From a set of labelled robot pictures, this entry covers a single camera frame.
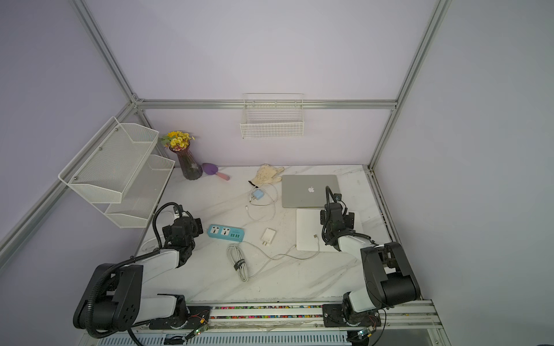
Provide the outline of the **teal power strip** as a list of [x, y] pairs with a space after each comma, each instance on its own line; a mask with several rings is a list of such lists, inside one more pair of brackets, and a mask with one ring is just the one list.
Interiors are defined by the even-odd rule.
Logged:
[[210, 225], [208, 227], [207, 234], [210, 238], [222, 239], [231, 242], [242, 242], [245, 236], [243, 229], [219, 224]]

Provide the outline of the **white laptop charger brick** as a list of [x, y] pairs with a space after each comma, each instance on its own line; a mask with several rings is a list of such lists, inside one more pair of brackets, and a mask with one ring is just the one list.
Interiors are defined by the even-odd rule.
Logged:
[[261, 242], [264, 246], [268, 246], [268, 245], [271, 245], [274, 238], [276, 236], [276, 230], [274, 229], [270, 229], [270, 228], [266, 228], [262, 237], [261, 237]]

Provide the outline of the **light blue small charger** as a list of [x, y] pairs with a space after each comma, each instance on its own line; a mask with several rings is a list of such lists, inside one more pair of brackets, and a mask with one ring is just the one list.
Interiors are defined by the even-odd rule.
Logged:
[[260, 188], [255, 188], [251, 193], [251, 197], [254, 198], [255, 200], [260, 200], [264, 196], [265, 196], [265, 193]]

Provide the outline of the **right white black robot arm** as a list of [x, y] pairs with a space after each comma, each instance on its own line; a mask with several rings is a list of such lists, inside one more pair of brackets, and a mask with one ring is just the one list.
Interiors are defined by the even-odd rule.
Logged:
[[325, 246], [359, 260], [364, 280], [361, 288], [343, 294], [340, 304], [322, 306], [326, 327], [378, 327], [379, 310], [419, 299], [421, 289], [401, 244], [379, 245], [356, 232], [353, 213], [339, 202], [326, 203], [320, 221]]

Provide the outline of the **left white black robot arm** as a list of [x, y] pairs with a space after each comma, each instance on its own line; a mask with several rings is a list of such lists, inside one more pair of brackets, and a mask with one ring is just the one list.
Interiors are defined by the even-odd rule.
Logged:
[[119, 264], [97, 266], [76, 307], [75, 328], [101, 339], [159, 319], [186, 323], [191, 312], [183, 295], [148, 294], [143, 286], [186, 264], [203, 226], [199, 218], [183, 216], [163, 227], [162, 232], [166, 248]]

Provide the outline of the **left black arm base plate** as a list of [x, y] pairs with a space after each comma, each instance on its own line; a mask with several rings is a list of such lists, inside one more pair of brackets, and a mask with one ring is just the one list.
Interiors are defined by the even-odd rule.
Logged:
[[210, 306], [187, 306], [184, 313], [174, 317], [155, 319], [149, 323], [150, 330], [193, 330], [207, 324], [212, 308]]

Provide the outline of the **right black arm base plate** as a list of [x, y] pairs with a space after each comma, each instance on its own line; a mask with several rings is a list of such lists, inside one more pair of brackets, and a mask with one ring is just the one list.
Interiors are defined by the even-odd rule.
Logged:
[[341, 304], [324, 304], [323, 323], [325, 327], [380, 327], [382, 321], [377, 310], [355, 312]]

